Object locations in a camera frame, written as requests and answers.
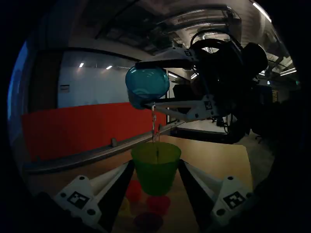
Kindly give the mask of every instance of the table surface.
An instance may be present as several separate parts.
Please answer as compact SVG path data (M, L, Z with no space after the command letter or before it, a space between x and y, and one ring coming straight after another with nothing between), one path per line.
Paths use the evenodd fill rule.
M252 189L250 163L244 146L209 143L170 136L161 136L160 141L177 145L182 151L181 159L204 172L219 179L236 176L245 186ZM54 196L78 175L92 179L126 163L130 159L131 150L128 150L83 167L53 174L31 175L28 176L28 187L33 194L45 191L50 196ZM138 180L135 170L131 180ZM170 199L170 205L165 214L159 216L152 213L156 219L146 220L142 218L140 221L159 222L161 219L162 226L157 232L199 232L179 171L176 172L173 185L166 196ZM150 196L143 190L138 202L130 202L124 197L128 210L119 209L112 232L138 232L139 228L134 224L137 223L138 216L152 212L146 203L148 197Z
M160 141L178 146L182 151L181 159L204 172L219 179L236 176L245 186L253 189L250 162L244 146L202 142L166 135L161 136ZM128 150L83 167L51 174L29 175L26 177L26 184L34 195L44 191L54 196L78 175L92 179L130 159L132 159L131 150Z

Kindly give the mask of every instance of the fluorescent light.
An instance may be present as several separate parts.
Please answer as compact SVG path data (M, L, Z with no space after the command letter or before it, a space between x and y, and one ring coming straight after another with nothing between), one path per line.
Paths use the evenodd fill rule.
M195 77L197 77L197 74L193 74L193 75L191 76L191 79L194 79Z
M291 71L291 70L295 70L296 68L294 67L294 68L292 68L292 69L290 69L290 70L285 70L285 71L283 71L283 72L281 72L280 74L283 74L283 73L285 73L285 72L288 72L288 71Z
M272 20L270 19L270 17L267 15L267 13L264 11L263 8L258 6L256 3L253 3L253 6L256 7L270 22L272 22Z
M280 76L288 75L288 74L294 73L294 72L296 72L296 71L297 71L297 70L294 70L294 71L292 71L292 72L289 72L289 73L286 73L286 74L282 74L282 75L280 75Z
M204 40L206 39L206 37L205 37L205 36L214 35L214 34L216 34L216 33L204 34L203 39L204 39Z
M172 76L172 77L174 77L174 78L178 78L178 76L177 75L174 75L174 74L172 74L172 73L168 73L168 75L170 75L170 76Z

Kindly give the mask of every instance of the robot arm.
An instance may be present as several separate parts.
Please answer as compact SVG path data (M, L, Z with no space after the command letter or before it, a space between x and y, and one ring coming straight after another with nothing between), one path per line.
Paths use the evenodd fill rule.
M215 31L203 30L197 33ZM184 68L197 74L204 93L193 99L155 99L143 102L143 108L155 106L155 110L184 121L202 120L210 117L223 117L240 109L248 98L258 73L267 67L264 50L249 43L243 48L237 40L224 42L217 39L199 40L189 49L173 47L151 59L136 63L137 69ZM218 51L208 53L205 47ZM169 108L190 108L187 114Z

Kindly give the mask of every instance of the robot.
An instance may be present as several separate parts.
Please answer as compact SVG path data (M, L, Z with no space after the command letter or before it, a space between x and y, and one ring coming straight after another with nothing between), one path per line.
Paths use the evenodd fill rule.
M193 70L204 87L196 99L152 99L141 102L142 108L184 121L229 114L234 114L238 120L243 118L245 107L252 102L252 89L258 83L257 74L268 65L267 57L259 45L249 43L243 48L230 34L231 40L227 42L209 38L193 43L198 35L215 31L226 33L202 30L193 36L188 49L173 47L150 60L136 63L136 69ZM205 47L217 48L218 51L211 54L203 50ZM185 113L172 108L189 108L189 111ZM245 125L238 127L238 132L250 130ZM183 160L178 170L202 232L227 226L232 218L258 202L258 197L236 177L229 176L221 181ZM78 176L54 197L54 201L72 217L81 218L84 224L101 232L110 232L133 171L131 160L92 180ZM195 196L191 195L191 190L196 190Z

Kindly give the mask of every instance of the red wall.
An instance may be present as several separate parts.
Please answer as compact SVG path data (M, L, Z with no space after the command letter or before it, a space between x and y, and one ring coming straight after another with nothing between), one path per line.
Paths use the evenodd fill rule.
M22 116L31 160L61 158L129 139L152 129L150 110L130 103L97 104L38 111ZM157 113L157 125L166 116Z

